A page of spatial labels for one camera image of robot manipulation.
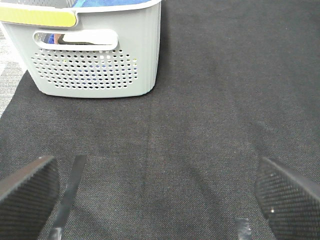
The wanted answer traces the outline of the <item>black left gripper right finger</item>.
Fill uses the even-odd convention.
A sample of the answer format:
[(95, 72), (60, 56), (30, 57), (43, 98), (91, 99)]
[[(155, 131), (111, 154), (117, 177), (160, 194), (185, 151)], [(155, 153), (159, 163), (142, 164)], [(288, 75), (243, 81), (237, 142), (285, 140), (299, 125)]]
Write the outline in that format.
[(278, 240), (320, 238), (320, 186), (283, 163), (262, 157), (255, 197)]

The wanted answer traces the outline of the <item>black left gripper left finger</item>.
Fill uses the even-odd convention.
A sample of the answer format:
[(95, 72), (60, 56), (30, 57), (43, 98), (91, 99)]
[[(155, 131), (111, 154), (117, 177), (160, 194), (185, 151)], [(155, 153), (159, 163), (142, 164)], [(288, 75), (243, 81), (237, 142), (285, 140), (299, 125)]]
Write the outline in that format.
[(36, 240), (59, 196), (57, 160), (42, 156), (0, 181), (0, 238)]

